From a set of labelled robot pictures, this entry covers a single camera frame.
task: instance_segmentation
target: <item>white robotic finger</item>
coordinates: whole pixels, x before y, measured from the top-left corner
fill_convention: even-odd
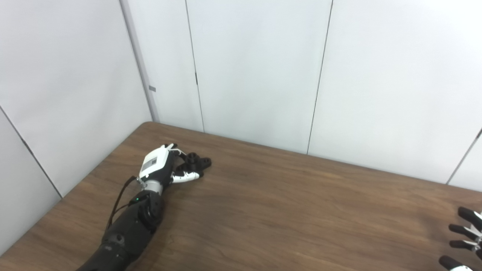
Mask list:
[[[200,175],[196,172],[187,173],[186,171],[183,171],[182,173],[174,174],[172,178],[173,178],[173,183],[184,183],[195,179],[199,179]]]

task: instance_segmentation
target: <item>black robotic finger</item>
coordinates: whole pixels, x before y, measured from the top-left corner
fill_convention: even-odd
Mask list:
[[[450,224],[449,230],[452,231],[452,232],[455,232],[455,233],[463,234],[463,235],[467,236],[468,238],[470,238],[471,240],[476,241],[476,242],[478,242],[479,241],[478,238],[482,236],[482,234],[480,232],[471,230],[467,227],[460,226],[460,225]]]
[[[450,241],[449,245],[454,248],[465,248],[474,252],[480,250],[479,244],[465,240]]]
[[[482,231],[482,216],[481,214],[467,209],[465,207],[458,208],[458,215],[470,222],[478,231]]]
[[[442,256],[439,259],[439,263],[445,267],[445,269],[450,270],[450,271],[477,271],[476,269],[469,268],[465,265],[463,265],[461,262],[458,262],[454,259],[452,259],[449,256]]]
[[[179,165],[176,171],[186,171],[188,173],[196,172],[201,174],[203,170],[210,167],[212,164],[211,159],[204,157],[201,158],[195,152],[188,153],[184,159],[184,164]]]

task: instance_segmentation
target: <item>robotic hand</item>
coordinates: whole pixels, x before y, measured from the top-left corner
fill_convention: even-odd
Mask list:
[[[464,240],[457,240],[457,241],[450,241],[450,246],[455,247],[455,248],[465,248],[468,249],[472,252],[475,252],[475,254],[482,259],[482,250],[481,250],[481,244],[482,244],[482,216],[474,212],[470,209],[467,209],[465,207],[459,207],[458,209],[458,215],[470,222],[475,229],[477,230],[472,230],[467,227],[459,226],[459,225],[454,225],[450,224],[449,225],[449,230],[463,234],[467,236],[469,239],[471,239],[473,242],[469,241],[464,241]],[[447,270],[450,271],[476,271],[474,268],[469,268],[462,263],[450,258],[449,256],[442,256],[439,259],[439,263],[445,267]]]
[[[174,169],[176,157],[184,163]],[[165,144],[150,152],[139,177],[131,177],[120,191],[99,248],[77,271],[124,271],[139,258],[162,222],[162,191],[172,183],[202,177],[203,170],[210,166],[211,159],[200,158],[194,152],[186,155],[177,144]],[[122,193],[133,180],[139,182],[141,191],[117,209]],[[114,214],[124,207],[125,211],[112,223]]]

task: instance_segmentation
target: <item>black arm segment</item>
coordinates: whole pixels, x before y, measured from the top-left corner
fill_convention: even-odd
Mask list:
[[[164,202],[144,190],[110,226],[97,251],[77,271],[124,271],[137,260],[162,222]]]

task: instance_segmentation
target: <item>robotic fingers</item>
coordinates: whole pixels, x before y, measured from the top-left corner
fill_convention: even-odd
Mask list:
[[[476,230],[460,225],[450,224],[450,231],[463,234],[472,241],[455,240],[450,241],[449,245],[454,248],[464,248],[470,250],[474,252],[480,259],[482,259],[482,216],[479,213],[465,207],[459,207],[458,215],[466,221],[470,222]],[[476,269],[467,267],[462,263],[450,258],[449,256],[440,257],[439,263],[450,271],[476,271]]]

